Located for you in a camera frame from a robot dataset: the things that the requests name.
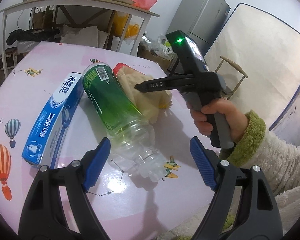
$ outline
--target refrigerator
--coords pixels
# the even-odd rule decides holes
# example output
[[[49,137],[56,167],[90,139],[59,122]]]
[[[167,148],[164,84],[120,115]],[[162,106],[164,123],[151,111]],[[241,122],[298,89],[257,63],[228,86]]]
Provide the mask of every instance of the refrigerator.
[[[230,11],[225,0],[182,0],[167,33],[183,31],[206,55]]]

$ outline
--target plate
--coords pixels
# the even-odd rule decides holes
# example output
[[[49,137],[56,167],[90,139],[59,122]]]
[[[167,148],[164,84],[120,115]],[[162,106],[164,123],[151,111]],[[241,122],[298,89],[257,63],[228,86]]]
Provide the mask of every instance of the plate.
[[[129,5],[136,3],[135,1],[132,1],[132,0],[112,0],[112,1],[122,2],[122,3],[129,4]]]

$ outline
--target pink tablecloth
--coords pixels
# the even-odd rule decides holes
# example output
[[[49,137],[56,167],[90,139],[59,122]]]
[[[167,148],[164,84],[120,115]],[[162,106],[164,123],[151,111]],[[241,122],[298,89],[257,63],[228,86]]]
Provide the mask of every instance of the pink tablecloth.
[[[0,143],[11,155],[11,171],[7,180],[12,200],[1,190],[0,213],[18,232],[19,219],[29,187],[37,173],[21,158],[29,132],[42,107],[69,72],[82,72],[92,59],[114,68],[125,63],[154,78],[164,77],[154,62],[109,50],[41,42],[12,71],[0,88]],[[42,70],[35,77],[27,74],[29,68]],[[205,147],[213,149],[210,140],[198,133],[189,110],[177,91],[173,91],[173,105],[160,112],[154,125],[156,147],[167,158],[170,155],[181,167],[175,173],[178,179],[153,183],[136,176],[129,178],[107,163],[95,187],[88,193],[93,209],[112,240],[152,239],[171,230],[210,203],[213,192],[206,187],[190,155],[191,137],[198,136]],[[4,126],[16,118],[21,127],[15,136],[16,146],[10,148]],[[106,130],[92,103],[84,94],[67,132],[58,166],[81,159],[86,151],[94,149],[106,136]],[[71,229],[77,230],[66,191],[61,190],[66,217]]]

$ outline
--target human hand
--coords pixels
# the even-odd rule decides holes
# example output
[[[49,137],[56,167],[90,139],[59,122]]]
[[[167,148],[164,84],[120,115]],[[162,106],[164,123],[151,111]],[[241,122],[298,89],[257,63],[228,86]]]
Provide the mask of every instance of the human hand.
[[[201,112],[194,111],[189,103],[187,103],[187,106],[190,109],[194,124],[202,135],[211,134],[213,126],[207,122],[206,115],[215,114],[216,112],[226,116],[226,120],[230,126],[231,138],[235,143],[241,139],[244,131],[248,127],[248,118],[241,113],[233,103],[224,98],[211,101],[208,105],[201,108]]]

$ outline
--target green bottle label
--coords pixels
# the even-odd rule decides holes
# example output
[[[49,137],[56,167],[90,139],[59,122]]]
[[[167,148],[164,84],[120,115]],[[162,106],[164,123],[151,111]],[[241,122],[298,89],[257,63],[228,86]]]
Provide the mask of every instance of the green bottle label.
[[[82,77],[83,88],[111,136],[128,128],[131,122],[143,118],[122,91],[108,65],[92,64]]]

